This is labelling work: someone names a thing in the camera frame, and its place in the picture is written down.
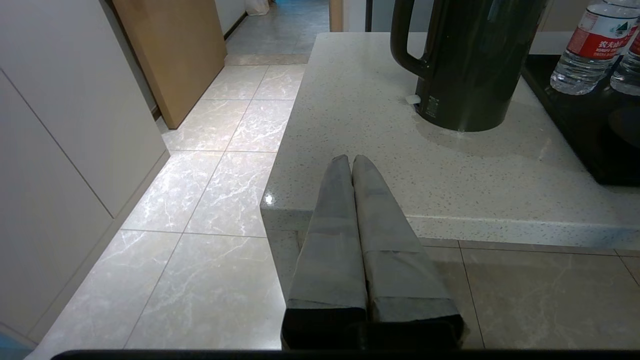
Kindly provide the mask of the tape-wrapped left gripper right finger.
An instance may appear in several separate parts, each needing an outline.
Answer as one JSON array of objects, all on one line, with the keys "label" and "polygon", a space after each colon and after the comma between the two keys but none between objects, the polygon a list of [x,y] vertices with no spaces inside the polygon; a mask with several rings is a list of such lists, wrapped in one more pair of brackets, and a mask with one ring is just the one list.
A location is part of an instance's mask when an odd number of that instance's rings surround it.
[{"label": "tape-wrapped left gripper right finger", "polygon": [[357,155],[352,184],[369,296],[370,349],[460,349],[464,319],[384,177]]}]

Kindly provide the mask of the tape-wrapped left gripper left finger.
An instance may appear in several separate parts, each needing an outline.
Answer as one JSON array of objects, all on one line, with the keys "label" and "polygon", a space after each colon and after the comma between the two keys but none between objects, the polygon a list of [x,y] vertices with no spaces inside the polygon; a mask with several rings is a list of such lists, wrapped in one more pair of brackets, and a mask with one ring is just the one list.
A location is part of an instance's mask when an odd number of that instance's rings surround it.
[{"label": "tape-wrapped left gripper left finger", "polygon": [[368,293],[352,173],[334,157],[320,183],[286,297],[281,339],[288,349],[353,349],[368,319]]}]

